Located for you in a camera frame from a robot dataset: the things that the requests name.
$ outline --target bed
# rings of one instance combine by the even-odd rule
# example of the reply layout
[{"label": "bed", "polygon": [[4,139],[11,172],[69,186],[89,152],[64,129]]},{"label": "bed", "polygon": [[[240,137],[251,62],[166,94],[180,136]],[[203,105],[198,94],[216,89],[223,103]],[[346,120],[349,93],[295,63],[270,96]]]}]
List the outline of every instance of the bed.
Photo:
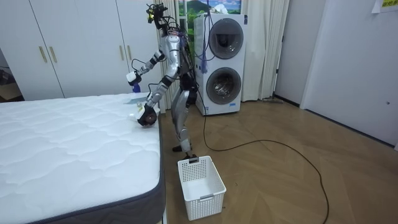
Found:
[{"label": "bed", "polygon": [[161,221],[159,123],[129,118],[145,96],[0,103],[0,223]]}]

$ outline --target basket handle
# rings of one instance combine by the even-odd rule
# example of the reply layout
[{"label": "basket handle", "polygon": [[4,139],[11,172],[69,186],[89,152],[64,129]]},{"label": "basket handle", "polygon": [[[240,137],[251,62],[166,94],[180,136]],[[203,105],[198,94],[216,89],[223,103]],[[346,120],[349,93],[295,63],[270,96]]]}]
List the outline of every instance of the basket handle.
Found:
[{"label": "basket handle", "polygon": [[205,201],[205,200],[210,200],[210,199],[213,198],[213,196],[214,196],[213,194],[202,196],[202,197],[200,197],[200,201],[202,202],[202,201]]},{"label": "basket handle", "polygon": [[189,161],[189,164],[193,164],[193,163],[199,162],[199,157],[191,158],[188,161]]}]

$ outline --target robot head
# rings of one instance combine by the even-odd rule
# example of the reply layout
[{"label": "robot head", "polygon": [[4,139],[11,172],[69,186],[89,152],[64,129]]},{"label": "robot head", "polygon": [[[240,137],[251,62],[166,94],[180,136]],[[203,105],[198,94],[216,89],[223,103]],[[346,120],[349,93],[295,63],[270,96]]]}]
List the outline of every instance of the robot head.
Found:
[{"label": "robot head", "polygon": [[165,7],[163,3],[151,4],[148,7],[148,23],[151,24],[152,21],[154,21],[157,29],[167,29],[167,24],[160,24],[160,21],[164,19],[163,12],[167,10],[167,7]]}]

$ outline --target robot leg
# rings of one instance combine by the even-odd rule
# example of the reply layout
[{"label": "robot leg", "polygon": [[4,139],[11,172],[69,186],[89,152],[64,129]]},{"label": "robot leg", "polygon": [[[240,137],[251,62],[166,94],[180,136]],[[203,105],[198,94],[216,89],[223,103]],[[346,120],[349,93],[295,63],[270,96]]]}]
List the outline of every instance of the robot leg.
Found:
[{"label": "robot leg", "polygon": [[178,87],[175,90],[175,92],[173,94],[173,98],[172,98],[172,109],[171,110],[172,110],[173,124],[175,124],[175,121],[174,121],[174,119],[175,119],[175,109],[177,107],[177,102],[178,102],[178,98],[180,97],[180,95],[181,95],[181,88]]},{"label": "robot leg", "polygon": [[175,132],[176,132],[178,140],[180,141],[181,150],[187,154],[186,159],[196,157],[196,155],[192,154],[191,140],[189,137],[188,129],[184,125],[185,121],[187,120],[187,116],[188,116],[188,107],[189,106],[187,106],[187,101],[188,101],[189,93],[190,93],[189,90],[181,91],[181,94],[178,97],[175,107],[172,108],[172,111],[173,111],[172,113],[174,114],[173,124],[175,127]]}]

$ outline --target washing machine door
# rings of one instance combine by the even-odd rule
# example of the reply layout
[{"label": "washing machine door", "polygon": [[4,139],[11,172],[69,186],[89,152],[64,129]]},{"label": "washing machine door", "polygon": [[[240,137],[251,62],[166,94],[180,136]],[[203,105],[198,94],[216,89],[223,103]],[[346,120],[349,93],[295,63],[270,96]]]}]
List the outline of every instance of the washing machine door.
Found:
[{"label": "washing machine door", "polygon": [[210,30],[209,46],[215,57],[233,58],[243,45],[242,27],[233,19],[221,19]]},{"label": "washing machine door", "polygon": [[235,70],[219,68],[207,79],[206,92],[211,101],[224,105],[236,99],[241,87],[241,77]]}]

